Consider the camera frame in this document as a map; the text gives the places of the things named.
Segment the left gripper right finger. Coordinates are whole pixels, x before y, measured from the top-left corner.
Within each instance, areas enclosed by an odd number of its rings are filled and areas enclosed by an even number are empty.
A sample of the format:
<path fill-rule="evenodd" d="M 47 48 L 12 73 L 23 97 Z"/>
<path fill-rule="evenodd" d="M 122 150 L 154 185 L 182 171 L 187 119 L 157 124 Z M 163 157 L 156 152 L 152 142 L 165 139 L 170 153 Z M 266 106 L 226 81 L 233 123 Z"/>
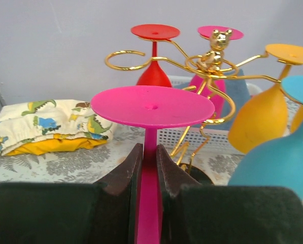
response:
<path fill-rule="evenodd" d="M 282 187 L 202 185 L 156 149 L 161 243 L 303 243 L 303 205 Z"/>

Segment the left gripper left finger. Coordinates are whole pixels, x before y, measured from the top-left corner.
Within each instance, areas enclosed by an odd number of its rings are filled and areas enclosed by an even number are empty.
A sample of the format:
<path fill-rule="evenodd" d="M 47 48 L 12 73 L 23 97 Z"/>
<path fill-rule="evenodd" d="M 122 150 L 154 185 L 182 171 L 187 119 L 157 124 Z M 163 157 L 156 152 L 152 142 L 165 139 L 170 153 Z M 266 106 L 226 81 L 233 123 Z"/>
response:
<path fill-rule="evenodd" d="M 143 146 L 92 184 L 0 183 L 0 243 L 136 243 Z"/>

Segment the blue plastic goblet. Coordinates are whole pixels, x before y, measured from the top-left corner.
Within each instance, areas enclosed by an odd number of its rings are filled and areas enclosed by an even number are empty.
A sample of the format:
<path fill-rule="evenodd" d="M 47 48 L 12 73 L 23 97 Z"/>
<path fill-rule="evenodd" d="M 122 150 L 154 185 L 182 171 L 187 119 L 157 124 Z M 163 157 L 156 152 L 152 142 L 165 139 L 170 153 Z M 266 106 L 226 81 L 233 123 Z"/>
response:
<path fill-rule="evenodd" d="M 303 75 L 284 78 L 281 87 L 289 98 L 303 105 Z M 247 153 L 228 185 L 286 187 L 303 200 L 303 121 L 293 133 Z"/>

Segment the yellow plastic goblet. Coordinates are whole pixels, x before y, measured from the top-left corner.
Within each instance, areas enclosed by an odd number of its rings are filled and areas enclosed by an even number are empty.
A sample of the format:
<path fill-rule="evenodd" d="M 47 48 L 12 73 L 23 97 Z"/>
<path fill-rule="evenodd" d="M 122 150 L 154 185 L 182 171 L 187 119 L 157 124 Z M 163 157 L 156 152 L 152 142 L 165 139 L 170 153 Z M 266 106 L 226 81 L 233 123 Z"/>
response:
<path fill-rule="evenodd" d="M 303 106 L 300 106 L 291 122 L 290 132 L 291 133 L 295 132 L 302 122 L 303 122 Z"/>
<path fill-rule="evenodd" d="M 291 67 L 303 65 L 303 47 L 290 44 L 268 44 L 265 55 L 272 55 L 285 66 L 278 82 L 271 88 L 253 96 L 239 110 L 228 132 L 229 143 L 247 154 L 256 146 L 284 135 L 288 122 L 288 109 L 281 81 Z"/>

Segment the red plastic wine glass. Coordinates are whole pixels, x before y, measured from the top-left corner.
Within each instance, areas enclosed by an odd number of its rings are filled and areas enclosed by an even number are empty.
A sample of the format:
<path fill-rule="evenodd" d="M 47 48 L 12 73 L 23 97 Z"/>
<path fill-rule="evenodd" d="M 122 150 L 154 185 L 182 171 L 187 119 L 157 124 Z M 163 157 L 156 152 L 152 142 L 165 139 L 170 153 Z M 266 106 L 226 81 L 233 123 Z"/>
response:
<path fill-rule="evenodd" d="M 131 28 L 131 32 L 140 38 L 153 40 L 152 57 L 157 56 L 157 41 L 170 40 L 180 34 L 180 31 L 177 28 L 163 24 L 136 25 Z M 150 63 L 148 68 L 138 79 L 136 85 L 172 87 L 169 78 L 159 66 L 158 61 L 152 61 Z"/>

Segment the gold wine glass rack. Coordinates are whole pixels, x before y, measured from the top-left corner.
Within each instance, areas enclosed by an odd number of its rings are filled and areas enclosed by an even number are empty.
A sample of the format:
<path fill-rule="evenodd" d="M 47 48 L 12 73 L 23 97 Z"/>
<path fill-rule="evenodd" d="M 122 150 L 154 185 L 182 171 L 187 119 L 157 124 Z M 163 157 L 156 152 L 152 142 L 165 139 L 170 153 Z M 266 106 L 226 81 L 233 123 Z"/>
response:
<path fill-rule="evenodd" d="M 171 63 L 181 69 L 187 70 L 191 73 L 195 73 L 196 75 L 200 76 L 203 78 L 203 81 L 200 85 L 200 87 L 197 89 L 197 94 L 201 94 L 201 92 L 207 88 L 210 90 L 210 95 L 208 96 L 211 98 L 212 96 L 220 96 L 223 98 L 225 101 L 228 102 L 230 105 L 230 112 L 228 115 L 224 117 L 214 117 L 211 119 L 207 119 L 202 122 L 201 127 L 199 129 L 201 135 L 205 138 L 204 142 L 198 147 L 198 149 L 201 149 L 205 144 L 208 143 L 210 137 L 204 133 L 204 127 L 207 125 L 219 125 L 223 124 L 234 116 L 236 113 L 236 108 L 235 108 L 235 103 L 233 99 L 227 95 L 226 93 L 222 92 L 217 88 L 215 85 L 215 81 L 219 79 L 227 79 L 227 80 L 240 80 L 240 79 L 265 79 L 273 82 L 274 84 L 278 82 L 278 79 L 272 78 L 266 75 L 251 75 L 251 76 L 239 76 L 237 75 L 239 71 L 239 67 L 247 64 L 257 58 L 267 58 L 268 56 L 264 54 L 261 55 L 255 55 L 253 57 L 250 57 L 249 59 L 238 63 L 238 64 L 233 64 L 230 63 L 229 61 L 224 59 L 224 49 L 228 46 L 229 41 L 231 39 L 231 36 L 233 35 L 233 30 L 232 29 L 227 29 L 226 31 L 222 32 L 218 29 L 212 30 L 212 32 L 208 36 L 203 36 L 205 39 L 209 40 L 210 42 L 210 50 L 203 55 L 197 55 L 197 56 L 187 56 L 185 65 L 181 65 L 171 59 L 168 59 L 166 57 L 151 57 L 147 62 L 140 66 L 136 67 L 120 67 L 120 66 L 115 66 L 109 62 L 110 58 L 121 55 L 121 54 L 136 54 L 143 56 L 144 53 L 138 52 L 138 51 L 128 51 L 128 50 L 121 50 L 117 52 L 113 52 L 109 54 L 105 58 L 105 63 L 108 67 L 114 69 L 114 70 L 123 70 L 123 71 L 128 71 L 128 70 L 139 70 L 144 68 L 145 66 L 149 65 L 152 61 L 166 61 L 168 63 Z"/>

